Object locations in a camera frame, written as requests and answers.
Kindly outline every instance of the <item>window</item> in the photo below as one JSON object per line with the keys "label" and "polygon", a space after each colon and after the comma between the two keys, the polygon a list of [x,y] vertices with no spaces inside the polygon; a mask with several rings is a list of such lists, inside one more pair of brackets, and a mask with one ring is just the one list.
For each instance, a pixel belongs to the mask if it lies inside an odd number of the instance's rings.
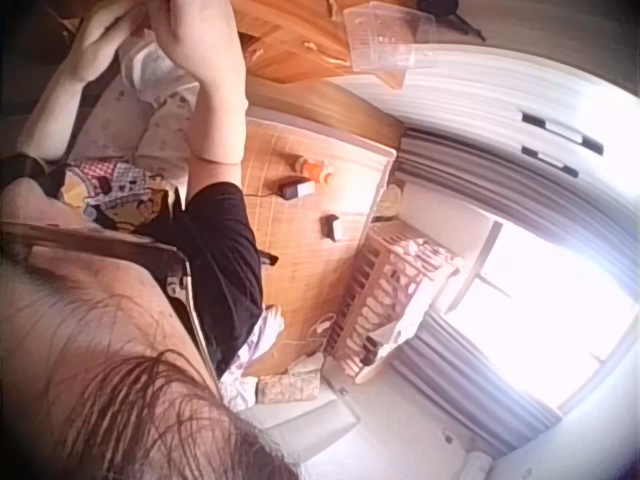
{"label": "window", "polygon": [[512,384],[559,407],[606,361],[637,312],[595,264],[505,224],[447,318]]}

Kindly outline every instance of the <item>white cloth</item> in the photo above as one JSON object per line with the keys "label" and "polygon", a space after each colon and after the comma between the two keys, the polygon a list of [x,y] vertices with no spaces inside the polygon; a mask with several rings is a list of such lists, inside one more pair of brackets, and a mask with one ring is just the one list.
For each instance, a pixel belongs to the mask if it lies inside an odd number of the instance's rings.
{"label": "white cloth", "polygon": [[256,403],[257,378],[243,377],[246,367],[266,353],[284,330],[284,318],[278,305],[265,308],[251,336],[242,346],[218,385],[225,404],[234,412],[249,408]]}

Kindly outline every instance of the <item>black shirt sleeve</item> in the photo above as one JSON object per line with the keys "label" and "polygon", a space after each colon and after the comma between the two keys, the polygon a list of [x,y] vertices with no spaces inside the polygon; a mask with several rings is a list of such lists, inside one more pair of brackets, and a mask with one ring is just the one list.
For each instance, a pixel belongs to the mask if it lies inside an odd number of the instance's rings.
{"label": "black shirt sleeve", "polygon": [[231,183],[210,185],[172,223],[175,246],[191,265],[209,355],[222,375],[262,314],[260,255],[242,190]]}

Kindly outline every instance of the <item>curtain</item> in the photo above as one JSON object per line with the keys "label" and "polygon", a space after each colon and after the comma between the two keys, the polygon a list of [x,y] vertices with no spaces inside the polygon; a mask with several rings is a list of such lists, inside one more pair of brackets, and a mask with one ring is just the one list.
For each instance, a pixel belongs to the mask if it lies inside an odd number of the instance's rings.
{"label": "curtain", "polygon": [[393,367],[474,435],[507,454],[562,419],[514,388],[489,359],[435,310],[402,345]]}
{"label": "curtain", "polygon": [[595,261],[638,295],[638,212],[588,182],[530,159],[408,129],[395,165],[423,182]]}

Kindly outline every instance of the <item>dark hair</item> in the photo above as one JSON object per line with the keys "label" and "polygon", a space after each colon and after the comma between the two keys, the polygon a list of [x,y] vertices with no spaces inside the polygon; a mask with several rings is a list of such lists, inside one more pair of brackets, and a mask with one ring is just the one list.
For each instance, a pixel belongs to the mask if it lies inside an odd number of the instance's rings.
{"label": "dark hair", "polygon": [[[64,280],[53,272],[28,265],[20,268],[58,295],[66,290]],[[1,379],[0,373],[0,412],[4,414]],[[18,437],[3,416],[0,476],[71,480],[300,478],[283,454],[258,429],[227,408],[188,359],[175,350],[136,356],[114,352],[75,399],[64,425],[65,431],[58,432],[54,442],[58,464],[36,465],[29,446],[16,443]]]}

